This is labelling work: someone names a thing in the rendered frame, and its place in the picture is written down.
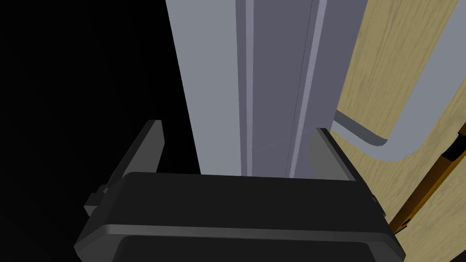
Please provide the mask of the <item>tan wooden door leaf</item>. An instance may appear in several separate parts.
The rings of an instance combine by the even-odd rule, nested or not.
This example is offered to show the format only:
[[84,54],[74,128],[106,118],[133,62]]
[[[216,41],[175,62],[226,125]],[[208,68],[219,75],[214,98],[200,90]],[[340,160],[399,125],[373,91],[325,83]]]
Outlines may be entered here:
[[[338,110],[387,139],[458,0],[368,0]],[[390,222],[466,123],[462,83],[422,147],[398,162],[374,159],[331,134]],[[466,158],[396,235],[405,262],[450,262],[466,250]]]

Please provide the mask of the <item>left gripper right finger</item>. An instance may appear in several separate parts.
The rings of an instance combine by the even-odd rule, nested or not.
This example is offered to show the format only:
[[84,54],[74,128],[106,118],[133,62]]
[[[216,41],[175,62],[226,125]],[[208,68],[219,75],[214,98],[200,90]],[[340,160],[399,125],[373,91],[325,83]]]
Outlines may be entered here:
[[353,175],[325,132],[324,128],[315,128],[309,142],[309,157],[314,179],[354,181]]

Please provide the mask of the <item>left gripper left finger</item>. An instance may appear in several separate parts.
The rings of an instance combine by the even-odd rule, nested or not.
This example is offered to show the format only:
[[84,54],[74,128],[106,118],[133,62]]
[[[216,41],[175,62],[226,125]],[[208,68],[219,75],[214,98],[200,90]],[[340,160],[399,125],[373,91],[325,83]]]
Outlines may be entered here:
[[131,172],[156,172],[163,148],[162,122],[149,120],[124,154],[107,185],[114,185]]

